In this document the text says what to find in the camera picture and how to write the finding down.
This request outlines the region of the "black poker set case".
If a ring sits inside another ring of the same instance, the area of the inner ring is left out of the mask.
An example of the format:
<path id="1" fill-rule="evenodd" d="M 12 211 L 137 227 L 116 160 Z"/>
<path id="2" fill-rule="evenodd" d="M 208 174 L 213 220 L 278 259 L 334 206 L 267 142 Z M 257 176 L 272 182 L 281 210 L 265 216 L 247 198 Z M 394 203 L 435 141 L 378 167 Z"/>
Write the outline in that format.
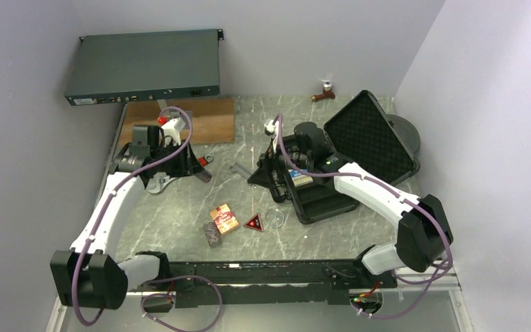
<path id="1" fill-rule="evenodd" d="M 320 128 L 336 152 L 391 185 L 420 169 L 415 154 L 370 91 L 361 91 Z M 355 199 L 330 188 L 328 182 L 295 187 L 288 173 L 276 188 L 268 189 L 275 202 L 291 201 L 299 222 L 305 225 L 359 206 Z"/>

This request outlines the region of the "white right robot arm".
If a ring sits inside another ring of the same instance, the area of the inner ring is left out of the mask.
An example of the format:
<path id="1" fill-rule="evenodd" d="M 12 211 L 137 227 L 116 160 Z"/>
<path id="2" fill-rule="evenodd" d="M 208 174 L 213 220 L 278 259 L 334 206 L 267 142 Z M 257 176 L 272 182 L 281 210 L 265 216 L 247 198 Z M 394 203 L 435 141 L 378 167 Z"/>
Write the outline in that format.
<path id="1" fill-rule="evenodd" d="M 280 116 L 264 124 L 270 137 L 248 182 L 266 187 L 276 201 L 292 201 L 304 224 L 371 208 L 387 220 L 396 237 L 366 248 L 353 269 L 357 284 L 369 287 L 382 273 L 399 268 L 424 272 L 433 267 L 447 272 L 453 266 L 453 236 L 442 203 L 435 196 L 421 198 L 399 190 L 337 151 L 323 129 L 301 123 L 283 137 Z"/>

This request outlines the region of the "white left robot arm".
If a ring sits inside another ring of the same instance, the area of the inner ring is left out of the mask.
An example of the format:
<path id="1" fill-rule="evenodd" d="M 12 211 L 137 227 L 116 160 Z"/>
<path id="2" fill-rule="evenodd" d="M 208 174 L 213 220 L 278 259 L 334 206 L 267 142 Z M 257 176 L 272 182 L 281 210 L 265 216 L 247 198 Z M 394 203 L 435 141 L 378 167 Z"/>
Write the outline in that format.
<path id="1" fill-rule="evenodd" d="M 50 270 L 64 306 L 115 310 L 127 292 L 147 284 L 155 291 L 172 278 L 167 254 L 140 251 L 118 263 L 118 241 L 132 209 L 159 176 L 182 178 L 204 172 L 186 138 L 172 143 L 156 125 L 133 127 L 131 142 L 111 161 L 106 186 L 91 218 L 68 250 L 57 250 Z"/>

